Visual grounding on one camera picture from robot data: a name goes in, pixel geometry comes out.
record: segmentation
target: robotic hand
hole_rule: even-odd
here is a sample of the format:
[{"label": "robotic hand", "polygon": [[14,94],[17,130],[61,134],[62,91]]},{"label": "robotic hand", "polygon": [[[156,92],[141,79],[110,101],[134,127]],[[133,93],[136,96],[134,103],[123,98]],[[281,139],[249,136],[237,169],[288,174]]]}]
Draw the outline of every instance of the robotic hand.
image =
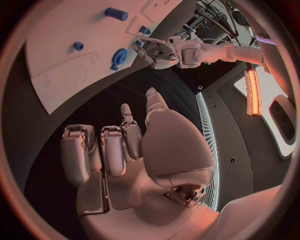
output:
[{"label": "robotic hand", "polygon": [[174,65],[187,69],[196,68],[201,63],[214,63],[217,60],[225,62],[240,60],[263,66],[266,72],[270,72],[261,50],[251,46],[235,46],[228,42],[214,45],[196,40],[182,41],[180,36],[172,36],[169,41],[147,37],[141,37],[141,40],[150,44],[147,50],[141,48],[140,41],[136,41],[132,48],[154,69],[166,69]]}]

